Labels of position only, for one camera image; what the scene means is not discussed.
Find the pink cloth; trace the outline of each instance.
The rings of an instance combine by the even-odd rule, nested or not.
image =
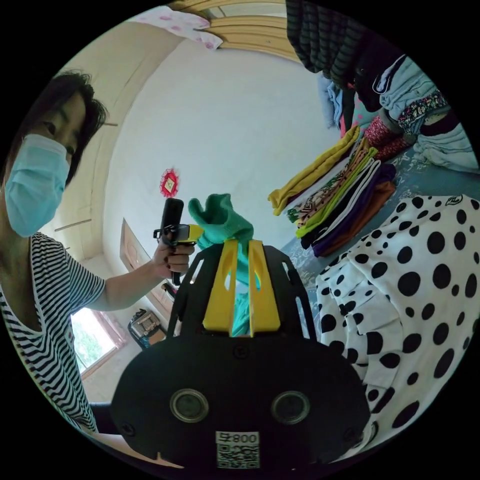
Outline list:
[[[213,33],[202,31],[210,26],[210,22],[206,18],[193,13],[175,11],[166,5],[147,10],[140,15],[130,18],[129,21],[165,29],[178,37],[184,37],[203,44],[209,50],[216,50],[223,43],[220,37]]]
[[[340,117],[340,138],[342,139],[346,133],[347,133],[347,130],[345,128],[345,117],[342,115]]]

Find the yellow cloth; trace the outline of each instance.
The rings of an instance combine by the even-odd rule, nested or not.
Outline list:
[[[370,148],[365,158],[361,161],[360,165],[351,173],[346,182],[341,186],[338,192],[333,196],[333,198],[321,208],[315,215],[308,219],[306,224],[300,227],[295,235],[298,239],[301,239],[309,232],[315,230],[324,222],[328,216],[332,213],[334,208],[337,206],[338,202],[343,198],[348,187],[353,183],[353,181],[359,176],[362,170],[369,164],[373,157],[377,154],[378,150],[376,148]]]
[[[282,213],[291,197],[303,192],[313,185],[320,177],[323,177],[357,141],[360,127],[354,126],[345,136],[330,150],[322,153],[307,168],[297,173],[285,186],[274,190],[268,201],[274,209],[273,214],[278,216]]]
[[[310,211],[305,212],[304,215],[302,215],[298,219],[298,228],[303,227],[311,217],[313,217],[320,209],[325,207],[327,203],[334,197],[334,195],[339,191],[339,189],[342,187],[344,182],[347,181],[348,177],[352,175],[352,173],[355,171],[355,169],[362,163],[362,161],[365,159],[366,155],[368,154],[370,149],[370,144],[368,143],[368,140],[366,137],[363,137],[361,139],[360,144],[356,148],[356,150],[351,154],[350,156],[350,161],[348,162],[348,165],[343,169],[343,172],[338,176],[338,180],[335,181],[335,184],[332,185],[331,190],[326,194],[323,195],[322,190],[317,192],[317,194],[312,195],[310,198],[311,200],[311,207]],[[318,202],[317,201],[317,195],[320,196],[321,200]]]

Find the woman's hand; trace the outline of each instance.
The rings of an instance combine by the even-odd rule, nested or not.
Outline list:
[[[168,246],[160,240],[151,261],[155,265],[159,277],[171,279],[172,272],[187,273],[190,255],[194,252],[195,247],[193,245]]]

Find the surgical mask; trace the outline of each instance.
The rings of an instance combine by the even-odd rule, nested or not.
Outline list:
[[[18,235],[31,237],[54,218],[69,171],[63,145],[41,135],[25,137],[5,185],[8,220]]]

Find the striped cloth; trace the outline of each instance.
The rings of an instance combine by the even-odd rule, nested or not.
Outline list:
[[[30,374],[74,427],[96,432],[74,349],[71,315],[94,302],[105,280],[74,260],[64,246],[42,233],[31,238],[33,295],[41,331],[12,313],[0,285],[0,308],[9,334]]]
[[[342,89],[353,82],[369,30],[353,18],[304,0],[286,0],[286,33],[303,66]]]

